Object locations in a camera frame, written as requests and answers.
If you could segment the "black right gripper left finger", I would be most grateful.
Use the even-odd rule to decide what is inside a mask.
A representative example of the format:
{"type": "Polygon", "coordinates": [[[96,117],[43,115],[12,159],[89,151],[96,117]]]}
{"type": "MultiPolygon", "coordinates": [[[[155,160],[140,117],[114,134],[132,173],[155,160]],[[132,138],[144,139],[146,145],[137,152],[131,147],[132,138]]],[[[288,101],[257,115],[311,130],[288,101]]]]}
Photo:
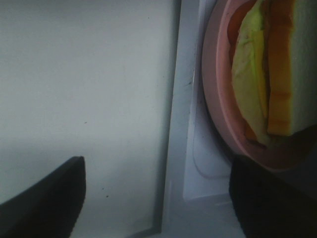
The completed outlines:
{"type": "Polygon", "coordinates": [[[68,238],[86,196],[83,156],[75,156],[0,205],[2,238],[68,238]]]}

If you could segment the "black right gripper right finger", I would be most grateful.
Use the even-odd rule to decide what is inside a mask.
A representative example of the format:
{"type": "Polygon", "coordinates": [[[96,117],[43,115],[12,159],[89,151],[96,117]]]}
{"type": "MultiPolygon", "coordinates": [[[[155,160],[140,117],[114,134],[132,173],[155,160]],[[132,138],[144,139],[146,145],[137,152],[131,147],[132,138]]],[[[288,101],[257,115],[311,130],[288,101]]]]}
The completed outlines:
{"type": "Polygon", "coordinates": [[[245,156],[233,160],[229,194],[248,238],[317,236],[317,153],[275,175],[245,156]]]}

